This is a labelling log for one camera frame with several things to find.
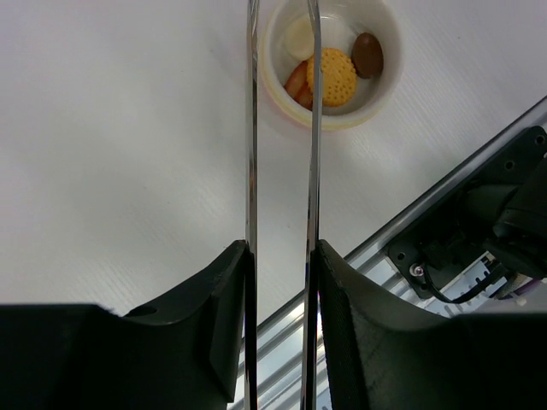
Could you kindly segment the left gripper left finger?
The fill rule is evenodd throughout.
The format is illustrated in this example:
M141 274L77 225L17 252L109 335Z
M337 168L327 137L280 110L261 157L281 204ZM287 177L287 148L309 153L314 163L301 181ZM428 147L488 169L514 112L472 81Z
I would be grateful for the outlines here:
M248 249L120 316L94 304L1 308L4 409L224 409L233 401Z

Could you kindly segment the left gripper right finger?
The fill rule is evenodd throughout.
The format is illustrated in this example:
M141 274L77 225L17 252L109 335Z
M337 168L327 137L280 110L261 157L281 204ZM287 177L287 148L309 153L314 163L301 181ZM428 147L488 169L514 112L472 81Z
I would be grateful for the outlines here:
M545 408L544 314L427 312L362 276L326 241L315 267L334 408Z

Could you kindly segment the round yellow cracker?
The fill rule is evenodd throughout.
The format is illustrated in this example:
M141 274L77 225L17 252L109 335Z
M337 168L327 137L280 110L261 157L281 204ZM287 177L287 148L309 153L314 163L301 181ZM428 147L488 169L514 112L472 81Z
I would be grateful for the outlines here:
M340 107L350 101L356 93L356 69L351 59L341 50L323 48L321 51L323 78L322 103L327 107ZM311 109L313 105L314 57L304 62L304 84L306 88L299 103Z

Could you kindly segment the red bacon strip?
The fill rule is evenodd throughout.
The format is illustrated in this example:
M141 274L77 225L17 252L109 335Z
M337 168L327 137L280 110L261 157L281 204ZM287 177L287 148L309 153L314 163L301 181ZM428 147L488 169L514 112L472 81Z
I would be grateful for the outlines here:
M287 94L300 106L311 110L313 107L313 94L307 81L308 62L302 61L291 73L285 82L284 89Z

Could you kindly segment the brown oval chocolate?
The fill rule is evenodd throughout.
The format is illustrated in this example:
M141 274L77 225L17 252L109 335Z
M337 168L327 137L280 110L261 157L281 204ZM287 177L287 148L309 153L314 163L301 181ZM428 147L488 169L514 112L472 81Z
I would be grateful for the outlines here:
M360 34L353 44L351 60L360 78L379 77L384 68L383 50L379 40L370 32Z

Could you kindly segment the white egg shaped food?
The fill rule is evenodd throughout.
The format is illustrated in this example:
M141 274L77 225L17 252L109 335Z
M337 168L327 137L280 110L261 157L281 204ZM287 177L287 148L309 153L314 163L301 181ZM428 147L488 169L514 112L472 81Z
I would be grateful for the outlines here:
M295 19L284 33L287 52L299 61L308 60L314 53L314 32L307 15Z

